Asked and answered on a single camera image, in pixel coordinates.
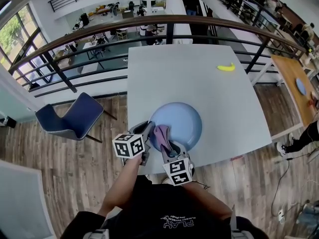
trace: banana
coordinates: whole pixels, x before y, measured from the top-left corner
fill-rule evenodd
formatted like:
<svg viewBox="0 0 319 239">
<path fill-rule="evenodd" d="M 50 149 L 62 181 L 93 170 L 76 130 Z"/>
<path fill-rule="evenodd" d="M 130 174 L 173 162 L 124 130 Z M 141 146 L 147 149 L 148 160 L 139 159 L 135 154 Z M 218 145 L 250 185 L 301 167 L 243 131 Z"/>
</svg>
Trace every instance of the banana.
<svg viewBox="0 0 319 239">
<path fill-rule="evenodd" d="M 230 66 L 217 66 L 217 68 L 221 71 L 231 72 L 235 70 L 235 65 L 231 63 Z"/>
</svg>

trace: light fixture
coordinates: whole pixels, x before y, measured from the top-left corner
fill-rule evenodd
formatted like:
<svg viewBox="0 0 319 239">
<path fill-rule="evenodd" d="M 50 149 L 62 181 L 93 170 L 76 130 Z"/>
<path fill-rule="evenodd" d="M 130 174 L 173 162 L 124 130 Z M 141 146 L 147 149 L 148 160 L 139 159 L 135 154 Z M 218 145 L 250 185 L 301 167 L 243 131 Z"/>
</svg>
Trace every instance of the light fixture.
<svg viewBox="0 0 319 239">
<path fill-rule="evenodd" d="M 11 0 L 6 0 L 0 5 L 0 15 L 9 7 L 11 3 Z"/>
</svg>

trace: white marker cube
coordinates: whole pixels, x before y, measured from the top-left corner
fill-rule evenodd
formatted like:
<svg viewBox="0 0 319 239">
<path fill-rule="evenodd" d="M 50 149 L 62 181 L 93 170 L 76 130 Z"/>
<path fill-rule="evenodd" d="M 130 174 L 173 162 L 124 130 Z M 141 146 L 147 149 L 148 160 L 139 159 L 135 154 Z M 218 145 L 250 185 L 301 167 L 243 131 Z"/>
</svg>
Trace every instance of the white marker cube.
<svg viewBox="0 0 319 239">
<path fill-rule="evenodd" d="M 174 186 L 192 181 L 192 168 L 189 158 L 184 158 L 163 165 L 163 168 Z"/>
<path fill-rule="evenodd" d="M 134 158 L 145 151 L 141 134 L 118 134 L 113 139 L 113 147 L 117 157 Z"/>
</svg>

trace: blue plate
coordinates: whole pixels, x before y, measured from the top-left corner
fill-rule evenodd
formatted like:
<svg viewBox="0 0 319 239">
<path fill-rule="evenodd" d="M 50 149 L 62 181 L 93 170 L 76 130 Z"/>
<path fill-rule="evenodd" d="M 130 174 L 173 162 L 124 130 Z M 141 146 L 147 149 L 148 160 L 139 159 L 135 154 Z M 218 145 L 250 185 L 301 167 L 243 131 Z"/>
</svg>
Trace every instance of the blue plate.
<svg viewBox="0 0 319 239">
<path fill-rule="evenodd" d="M 169 140 L 177 141 L 187 150 L 192 149 L 198 142 L 202 122 L 198 112 L 185 103 L 169 103 L 158 108 L 150 121 L 155 125 L 167 125 L 169 127 Z M 160 151 L 155 135 L 151 135 L 153 146 Z"/>
<path fill-rule="evenodd" d="M 306 90 L 303 82 L 301 81 L 301 79 L 296 78 L 296 86 L 301 94 L 303 94 L 304 96 L 307 94 L 307 90 Z"/>
</svg>

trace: wood plank floor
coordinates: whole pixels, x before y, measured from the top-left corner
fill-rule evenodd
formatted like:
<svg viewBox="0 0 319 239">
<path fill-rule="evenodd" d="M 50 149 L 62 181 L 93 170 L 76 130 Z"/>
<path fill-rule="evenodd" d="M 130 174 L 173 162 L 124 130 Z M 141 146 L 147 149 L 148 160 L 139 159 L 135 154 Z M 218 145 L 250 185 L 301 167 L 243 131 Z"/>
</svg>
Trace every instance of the wood plank floor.
<svg viewBox="0 0 319 239">
<path fill-rule="evenodd" d="M 256 86 L 255 90 L 271 134 L 298 122 L 285 86 Z M 89 139 L 76 142 L 49 135 L 35 121 L 17 124 L 15 129 L 0 128 L 0 159 L 42 171 L 46 204 L 58 237 L 78 211 L 99 209 L 105 193 L 122 169 L 113 153 L 112 138 L 127 129 L 127 97 L 98 101 L 118 118 L 114 121 L 102 115 L 93 126 L 90 135 L 102 139 L 102 144 Z M 69 107 L 61 105 L 55 109 L 63 115 Z M 292 156 L 308 153 L 314 146 Z M 307 199 L 317 200 L 319 184 L 313 181 L 319 181 L 319 158 L 310 164 L 305 157 L 290 161 L 290 170 L 282 179 L 273 211 L 277 214 L 280 208 L 286 212 L 292 205 L 296 206 L 287 213 L 286 222 L 281 225 L 271 215 L 271 202 L 287 166 L 288 162 L 282 161 L 272 143 L 232 161 L 196 168 L 195 178 L 210 186 L 207 190 L 229 206 L 235 204 L 237 215 L 250 219 L 270 238 L 306 237 L 311 231 L 295 225 L 295 220 Z M 163 177 L 163 174 L 152 175 L 151 179 L 160 183 Z"/>
</svg>

